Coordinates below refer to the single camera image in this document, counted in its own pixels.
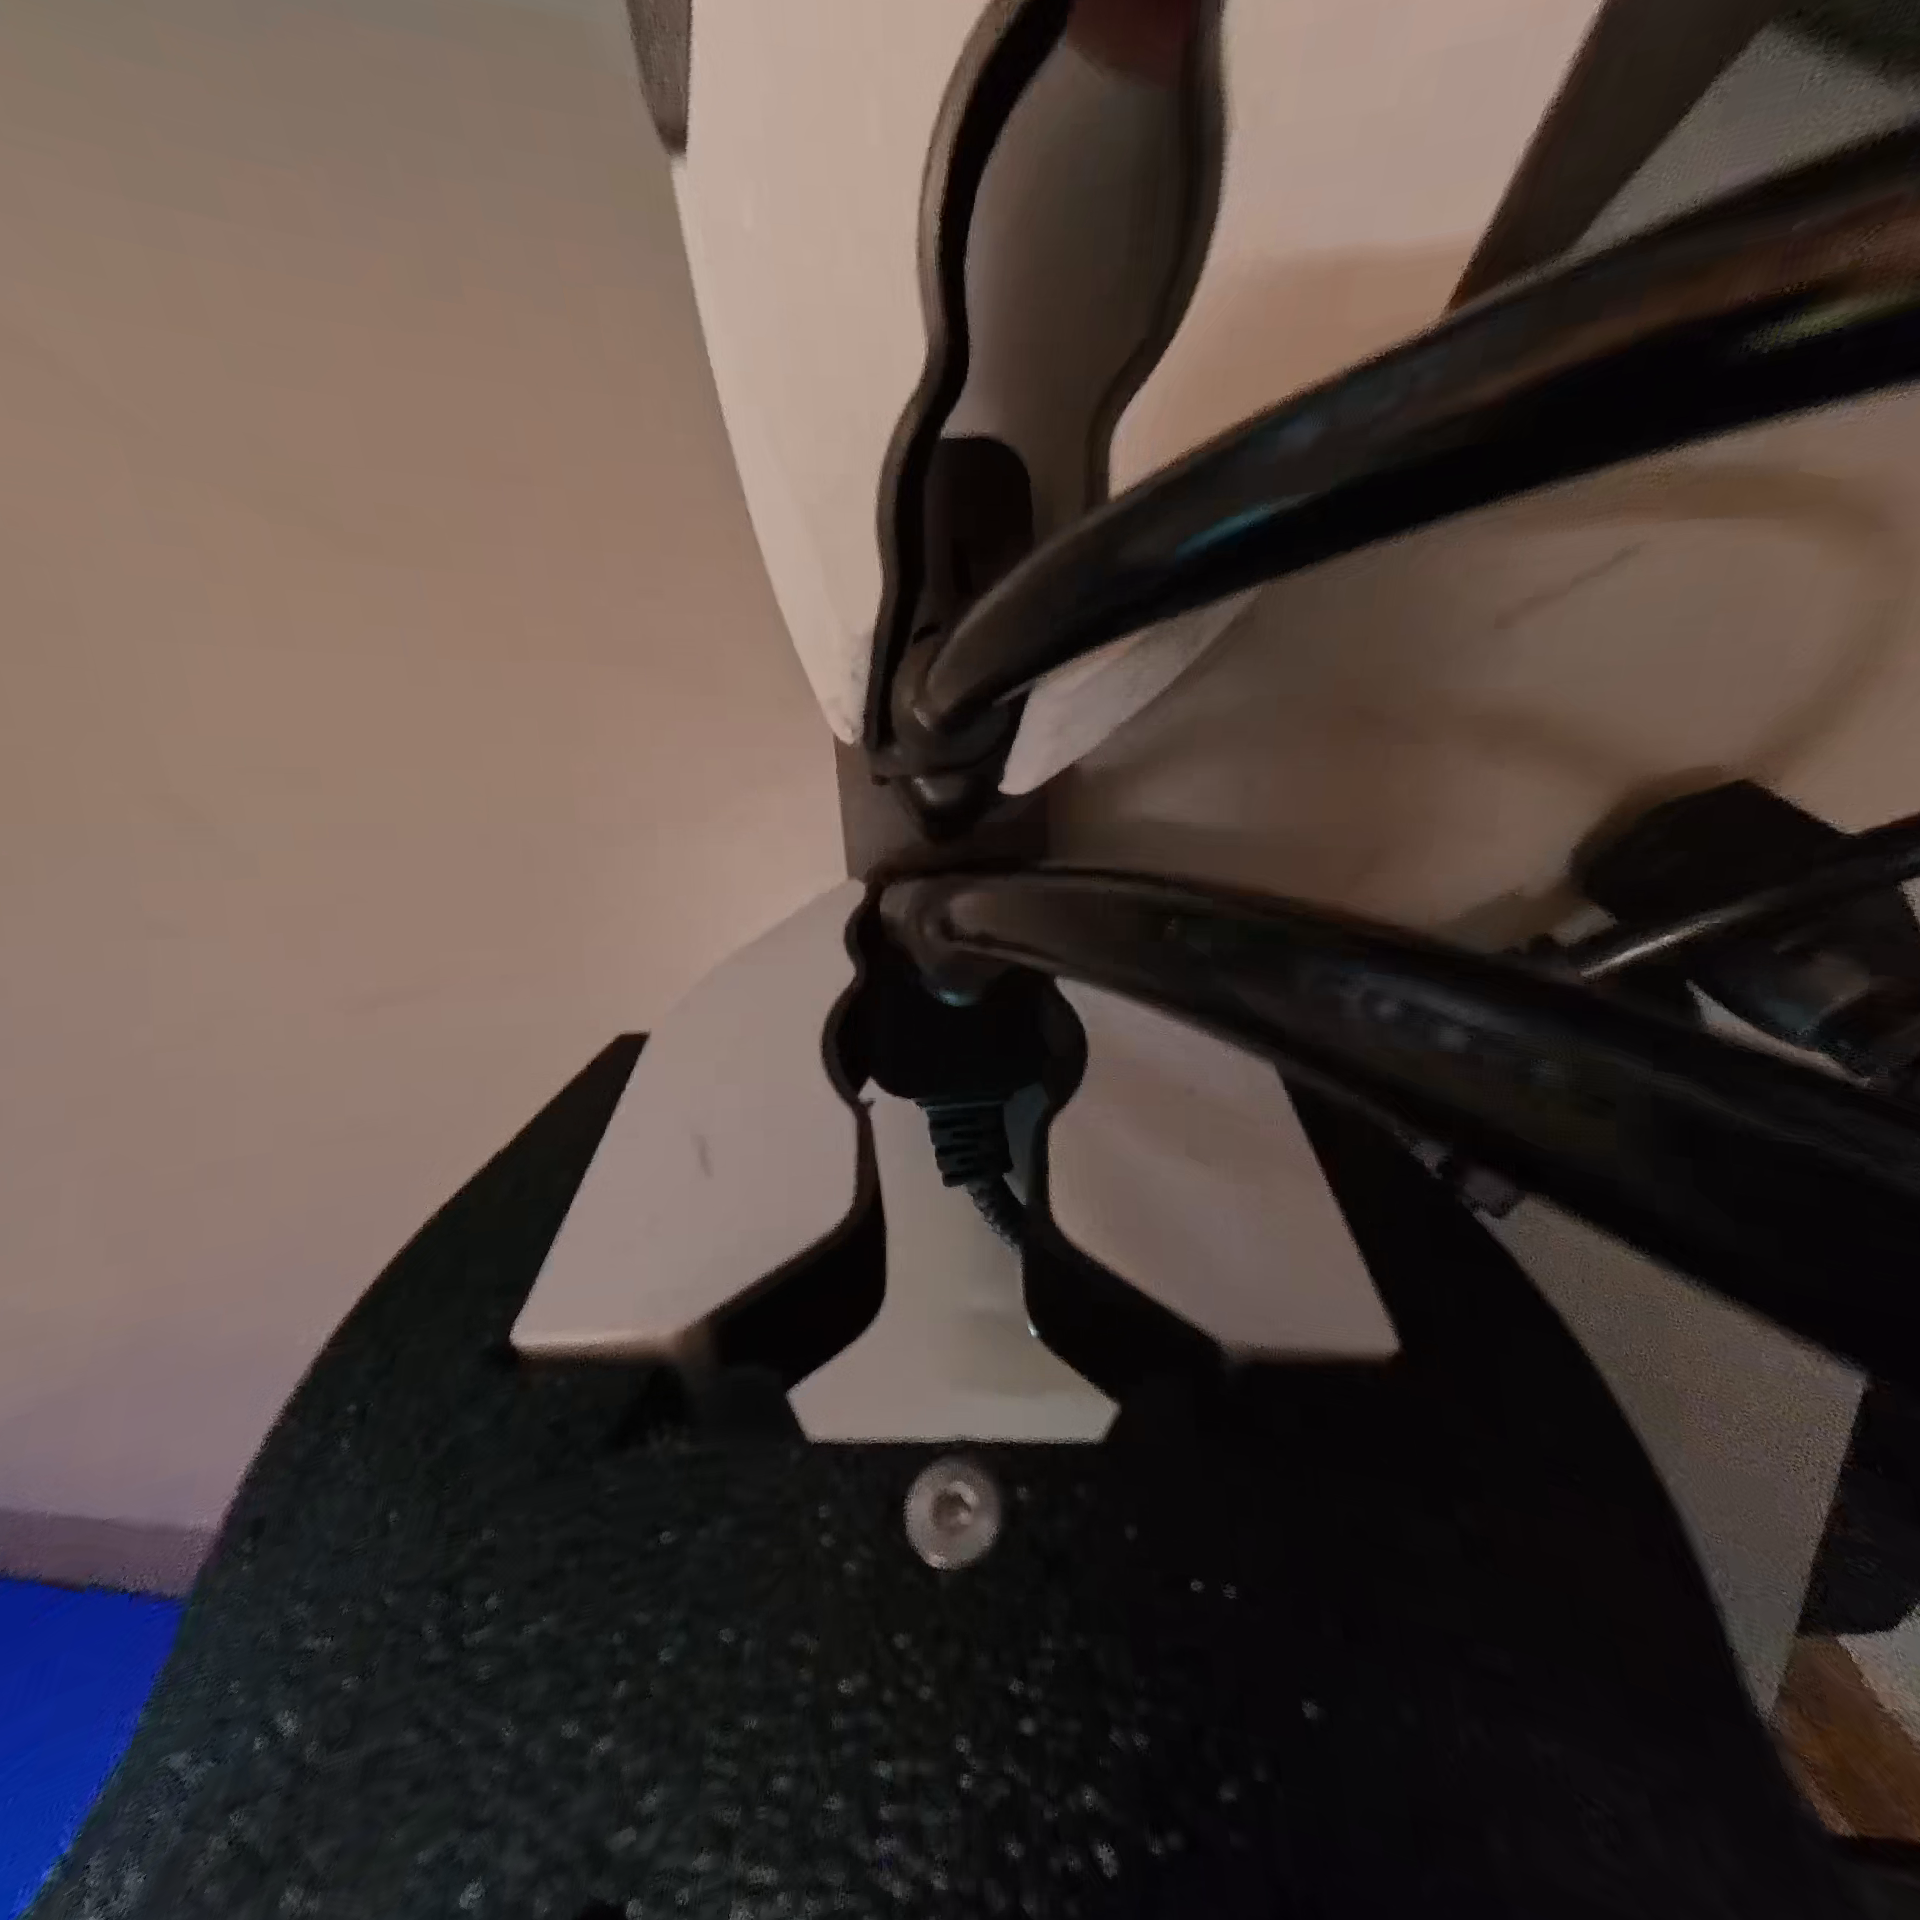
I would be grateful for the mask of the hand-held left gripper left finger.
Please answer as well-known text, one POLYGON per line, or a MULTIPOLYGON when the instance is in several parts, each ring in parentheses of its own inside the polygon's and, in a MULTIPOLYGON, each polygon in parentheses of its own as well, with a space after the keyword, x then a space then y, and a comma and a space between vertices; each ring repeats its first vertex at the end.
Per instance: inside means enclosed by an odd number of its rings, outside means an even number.
POLYGON ((518 1359, 794 1388, 875 1320, 884 1278, 828 1271, 875 1203, 870 1126, 828 1059, 863 900, 854 880, 824 889, 646 1036, 512 1324, 518 1359))

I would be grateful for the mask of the blue plastic bin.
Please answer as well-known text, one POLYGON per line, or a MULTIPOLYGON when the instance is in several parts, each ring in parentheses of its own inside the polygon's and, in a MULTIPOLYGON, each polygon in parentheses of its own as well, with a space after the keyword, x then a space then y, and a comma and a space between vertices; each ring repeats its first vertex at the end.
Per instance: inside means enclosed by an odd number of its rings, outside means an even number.
POLYGON ((24 1914, 124 1755, 180 1599, 2 1582, 2 1916, 24 1914))

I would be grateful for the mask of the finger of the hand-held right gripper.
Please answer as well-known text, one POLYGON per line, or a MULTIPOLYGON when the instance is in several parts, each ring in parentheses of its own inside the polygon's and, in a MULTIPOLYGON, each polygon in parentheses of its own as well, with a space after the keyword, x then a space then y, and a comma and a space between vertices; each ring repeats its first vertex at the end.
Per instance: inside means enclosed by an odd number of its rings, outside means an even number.
POLYGON ((777 610, 824 726, 869 719, 903 434, 991 446, 988 527, 1036 529, 1030 429, 965 361, 951 136, 1027 5, 693 3, 674 191, 708 361, 777 610))
POLYGON ((996 144, 1036 540, 1430 327, 1591 3, 1076 5, 996 144))

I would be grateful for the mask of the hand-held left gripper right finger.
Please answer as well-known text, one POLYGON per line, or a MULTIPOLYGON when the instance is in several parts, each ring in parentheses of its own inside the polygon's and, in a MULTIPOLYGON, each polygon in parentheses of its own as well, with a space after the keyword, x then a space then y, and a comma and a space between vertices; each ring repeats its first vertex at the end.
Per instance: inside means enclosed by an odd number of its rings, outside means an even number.
POLYGON ((1027 1317, 1113 1401, 1236 1362, 1380 1362, 1399 1334, 1262 1059, 1064 990, 1027 1218, 1027 1317))

